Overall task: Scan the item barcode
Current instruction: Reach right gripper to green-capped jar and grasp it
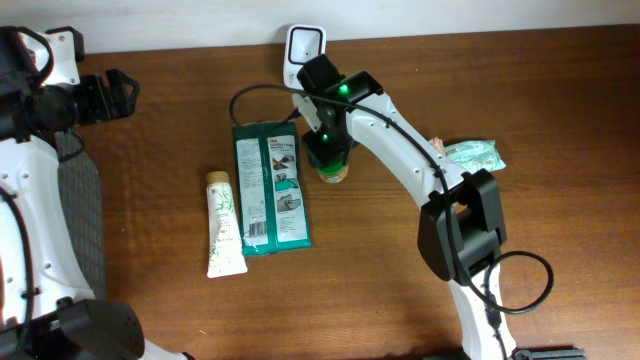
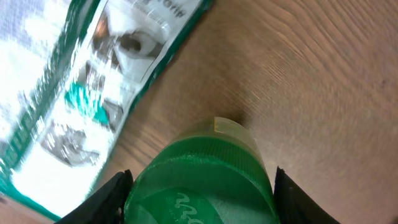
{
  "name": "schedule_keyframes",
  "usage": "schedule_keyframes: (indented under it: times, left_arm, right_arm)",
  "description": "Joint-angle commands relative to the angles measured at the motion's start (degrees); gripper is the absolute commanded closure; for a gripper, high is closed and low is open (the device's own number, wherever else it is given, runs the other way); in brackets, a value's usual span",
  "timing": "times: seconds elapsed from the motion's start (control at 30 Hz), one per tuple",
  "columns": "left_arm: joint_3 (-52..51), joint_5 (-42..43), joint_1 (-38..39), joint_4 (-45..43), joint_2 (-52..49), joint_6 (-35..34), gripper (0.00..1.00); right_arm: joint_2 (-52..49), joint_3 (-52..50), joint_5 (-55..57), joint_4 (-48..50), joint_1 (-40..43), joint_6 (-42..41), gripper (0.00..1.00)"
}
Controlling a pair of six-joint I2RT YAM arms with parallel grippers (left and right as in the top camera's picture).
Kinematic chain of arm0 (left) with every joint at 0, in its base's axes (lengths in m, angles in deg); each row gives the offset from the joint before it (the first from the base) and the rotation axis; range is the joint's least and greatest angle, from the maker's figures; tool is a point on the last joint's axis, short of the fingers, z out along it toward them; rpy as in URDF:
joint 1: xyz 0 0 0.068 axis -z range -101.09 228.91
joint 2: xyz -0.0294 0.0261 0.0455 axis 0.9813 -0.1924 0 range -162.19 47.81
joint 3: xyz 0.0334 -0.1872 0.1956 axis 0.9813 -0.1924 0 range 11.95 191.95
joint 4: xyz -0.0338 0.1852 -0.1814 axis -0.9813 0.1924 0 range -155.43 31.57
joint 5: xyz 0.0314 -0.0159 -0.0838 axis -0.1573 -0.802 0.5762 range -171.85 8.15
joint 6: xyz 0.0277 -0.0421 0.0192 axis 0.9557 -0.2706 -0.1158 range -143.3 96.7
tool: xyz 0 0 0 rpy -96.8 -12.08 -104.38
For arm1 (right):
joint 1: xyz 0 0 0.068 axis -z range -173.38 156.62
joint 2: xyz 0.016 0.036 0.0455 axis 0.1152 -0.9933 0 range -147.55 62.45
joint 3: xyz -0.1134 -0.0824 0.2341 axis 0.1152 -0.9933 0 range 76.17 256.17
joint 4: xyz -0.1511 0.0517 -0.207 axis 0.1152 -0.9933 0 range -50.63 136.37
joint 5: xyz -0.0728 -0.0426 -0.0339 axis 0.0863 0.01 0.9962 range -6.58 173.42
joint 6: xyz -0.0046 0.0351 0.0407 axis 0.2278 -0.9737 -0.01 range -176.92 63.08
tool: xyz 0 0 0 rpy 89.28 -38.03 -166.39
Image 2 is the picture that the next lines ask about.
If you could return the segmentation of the green wipes pack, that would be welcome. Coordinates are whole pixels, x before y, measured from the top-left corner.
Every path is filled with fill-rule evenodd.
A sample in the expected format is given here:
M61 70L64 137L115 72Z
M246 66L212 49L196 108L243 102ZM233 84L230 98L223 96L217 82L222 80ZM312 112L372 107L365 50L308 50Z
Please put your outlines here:
M1 193L57 221L207 0L1 0Z

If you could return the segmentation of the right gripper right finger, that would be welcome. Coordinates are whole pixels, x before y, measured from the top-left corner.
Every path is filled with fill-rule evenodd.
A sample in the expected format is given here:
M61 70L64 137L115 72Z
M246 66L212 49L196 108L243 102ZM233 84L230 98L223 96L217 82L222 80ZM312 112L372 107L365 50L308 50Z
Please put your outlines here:
M280 167L275 176L274 202L282 224L340 224Z

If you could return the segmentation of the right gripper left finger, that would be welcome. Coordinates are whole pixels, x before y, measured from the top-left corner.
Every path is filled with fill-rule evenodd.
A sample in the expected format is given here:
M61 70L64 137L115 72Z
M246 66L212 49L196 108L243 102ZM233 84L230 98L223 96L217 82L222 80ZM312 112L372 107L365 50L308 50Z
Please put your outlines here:
M122 224L134 183L130 170L118 172L81 205L55 224Z

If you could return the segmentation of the green lid jar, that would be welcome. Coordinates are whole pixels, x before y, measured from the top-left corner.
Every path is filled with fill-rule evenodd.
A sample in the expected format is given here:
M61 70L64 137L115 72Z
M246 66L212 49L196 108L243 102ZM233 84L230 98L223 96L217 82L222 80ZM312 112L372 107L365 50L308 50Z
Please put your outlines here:
M126 223L278 223L256 143L239 123L215 117L168 144L136 179Z

